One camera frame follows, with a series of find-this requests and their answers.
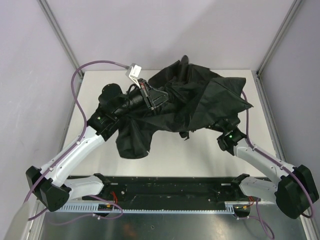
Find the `black folding umbrella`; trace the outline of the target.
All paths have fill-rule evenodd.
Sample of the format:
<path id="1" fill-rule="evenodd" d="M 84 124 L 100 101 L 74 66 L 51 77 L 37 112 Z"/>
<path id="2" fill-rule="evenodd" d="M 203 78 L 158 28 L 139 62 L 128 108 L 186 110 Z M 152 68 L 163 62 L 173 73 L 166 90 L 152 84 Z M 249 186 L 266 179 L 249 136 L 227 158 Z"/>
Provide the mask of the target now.
<path id="1" fill-rule="evenodd" d="M 141 95 L 122 96 L 116 147 L 120 157 L 140 159 L 149 154 L 157 131 L 188 133 L 212 126 L 225 132 L 224 122 L 238 121 L 238 114 L 252 105 L 241 97 L 246 79 L 222 77 L 207 67 L 189 63 L 187 56 L 152 76 L 148 83 L 168 94 L 155 110 Z"/>

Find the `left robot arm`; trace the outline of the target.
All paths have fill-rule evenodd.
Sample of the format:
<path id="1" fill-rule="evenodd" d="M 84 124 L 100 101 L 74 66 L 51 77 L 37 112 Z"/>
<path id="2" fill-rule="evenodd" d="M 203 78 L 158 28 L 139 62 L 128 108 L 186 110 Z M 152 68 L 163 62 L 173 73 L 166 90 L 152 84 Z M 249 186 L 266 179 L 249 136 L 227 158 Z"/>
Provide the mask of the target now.
<path id="1" fill-rule="evenodd" d="M 40 168 L 31 166 L 26 171 L 32 193 L 50 212 L 59 210 L 70 200 L 99 195 L 110 183 L 102 174 L 69 179 L 70 173 L 118 130 L 121 117 L 138 108 L 153 111 L 168 99 L 168 93 L 143 79 L 132 84 L 126 93 L 116 83 L 104 86 L 98 97 L 98 107 L 85 120 L 80 135 L 51 161 Z"/>

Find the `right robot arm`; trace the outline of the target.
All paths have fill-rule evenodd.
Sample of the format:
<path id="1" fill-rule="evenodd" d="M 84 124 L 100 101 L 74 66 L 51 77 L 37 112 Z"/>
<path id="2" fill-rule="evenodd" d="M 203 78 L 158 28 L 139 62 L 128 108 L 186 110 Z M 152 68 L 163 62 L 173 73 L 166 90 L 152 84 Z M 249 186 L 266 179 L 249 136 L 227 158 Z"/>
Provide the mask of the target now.
<path id="1" fill-rule="evenodd" d="M 246 161 L 267 177 L 261 180 L 248 174 L 238 176 L 234 183 L 244 195 L 276 204 L 291 219 L 313 209 L 320 196 L 308 167 L 294 166 L 267 153 L 237 125 L 222 121 L 208 128 L 222 133 L 217 138 L 222 151 Z"/>

